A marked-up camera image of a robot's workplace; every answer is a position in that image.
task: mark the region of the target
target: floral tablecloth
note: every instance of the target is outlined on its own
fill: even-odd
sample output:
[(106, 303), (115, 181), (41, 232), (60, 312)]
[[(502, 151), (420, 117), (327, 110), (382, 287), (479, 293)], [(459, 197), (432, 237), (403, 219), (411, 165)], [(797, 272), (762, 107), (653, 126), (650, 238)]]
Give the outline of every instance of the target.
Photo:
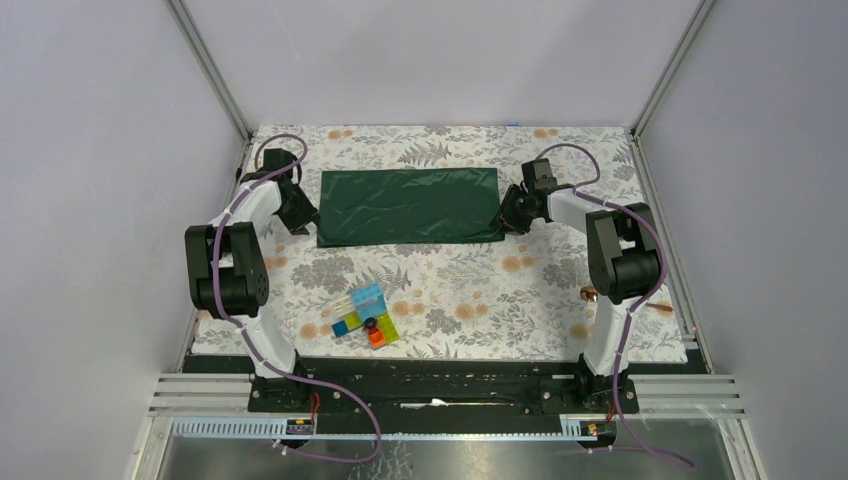
[[(509, 184), (521, 181), (521, 163), (563, 141), (585, 146), (600, 162), (601, 181), (587, 192), (622, 204), (642, 200), (621, 128), (263, 126), (253, 148), (283, 132), (309, 145), (302, 186), (316, 205), (324, 170), (493, 166), (502, 198)], [(300, 151), (294, 143), (280, 145)], [(560, 150), (549, 158), (560, 183), (593, 175), (580, 152)], [(579, 293), (590, 284), (586, 239), (568, 226), (537, 220), (529, 234), (489, 244), (330, 249), (318, 249), (314, 226), (310, 231), (291, 236), (275, 218), (260, 236), (269, 303), (301, 355), (573, 361), (592, 335), (594, 305)], [(372, 282), (383, 287), (401, 335), (379, 350), (360, 332), (334, 338), (328, 307)], [(670, 306), (667, 289), (651, 302)], [(686, 360), (675, 314), (667, 310), (642, 308), (631, 361)], [(206, 312), (198, 315), (191, 350), (246, 354), (234, 328)]]

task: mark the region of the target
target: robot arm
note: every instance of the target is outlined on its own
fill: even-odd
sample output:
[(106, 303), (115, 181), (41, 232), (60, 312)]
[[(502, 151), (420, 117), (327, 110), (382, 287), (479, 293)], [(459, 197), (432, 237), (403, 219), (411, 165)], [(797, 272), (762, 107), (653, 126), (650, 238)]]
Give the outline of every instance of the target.
[[(572, 185), (557, 185), (547, 159), (525, 163), (521, 169), (524, 182), (522, 186), (509, 187), (495, 222), (508, 233), (524, 234), (530, 231), (533, 220), (544, 218), (586, 234), (589, 276), (600, 296), (595, 331), (581, 363), (588, 367), (589, 375), (620, 374), (628, 365), (629, 338), (625, 351), (621, 352), (621, 371), (613, 369), (627, 310), (659, 278), (657, 247), (650, 234), (623, 213), (577, 197)], [(647, 205), (637, 203), (628, 207), (653, 225)]]
[[(245, 175), (236, 196), (245, 194), (259, 178), (294, 162), (296, 157), (282, 149), (265, 150), (265, 162), (255, 173)], [(318, 210), (309, 201), (291, 175), (255, 188), (238, 207), (229, 212), (221, 241), (218, 262), (221, 301), (227, 312), (248, 330), (258, 351), (274, 358), (275, 364), (291, 373), (295, 364), (294, 346), (283, 336), (265, 305), (269, 282), (265, 262), (259, 248), (259, 234), (277, 215), (293, 235), (306, 235), (306, 225), (318, 223)], [(185, 233), (191, 300), (198, 310), (208, 310), (214, 318), (222, 318), (212, 291), (212, 240), (224, 213), (208, 225), (189, 227)], [(256, 374), (271, 378), (261, 359), (254, 358)]]

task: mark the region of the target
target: building block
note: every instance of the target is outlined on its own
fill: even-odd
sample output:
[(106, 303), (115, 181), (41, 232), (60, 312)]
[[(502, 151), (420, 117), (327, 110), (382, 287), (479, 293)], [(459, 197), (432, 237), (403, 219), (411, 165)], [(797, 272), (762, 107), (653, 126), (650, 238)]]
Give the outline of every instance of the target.
[(376, 283), (354, 290), (350, 294), (350, 299), (353, 300), (353, 306), (359, 318), (377, 318), (377, 315), (388, 311), (383, 289)]
[[(371, 348), (378, 349), (400, 338), (386, 308), (383, 289), (373, 283), (335, 300), (330, 307), (339, 321), (333, 324), (333, 334), (338, 338), (363, 327)], [(376, 322), (367, 322), (373, 318)]]

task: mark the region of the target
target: white wall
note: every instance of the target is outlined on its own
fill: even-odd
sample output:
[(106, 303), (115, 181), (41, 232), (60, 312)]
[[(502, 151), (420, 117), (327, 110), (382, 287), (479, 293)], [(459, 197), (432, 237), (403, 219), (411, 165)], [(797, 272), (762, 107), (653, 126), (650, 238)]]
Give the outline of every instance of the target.
[(161, 1), (0, 2), (0, 478), (119, 478), (240, 141)]
[(631, 125), (698, 0), (190, 0), (254, 126)]
[(718, 2), (644, 136), (769, 478), (844, 478), (848, 3)]

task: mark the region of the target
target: green fabric mat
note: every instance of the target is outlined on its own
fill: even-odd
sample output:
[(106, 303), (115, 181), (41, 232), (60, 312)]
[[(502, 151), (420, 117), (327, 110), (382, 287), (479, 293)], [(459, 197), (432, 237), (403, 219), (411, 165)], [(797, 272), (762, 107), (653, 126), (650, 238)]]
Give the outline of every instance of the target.
[(499, 242), (499, 205), (494, 168), (323, 172), (318, 246)]

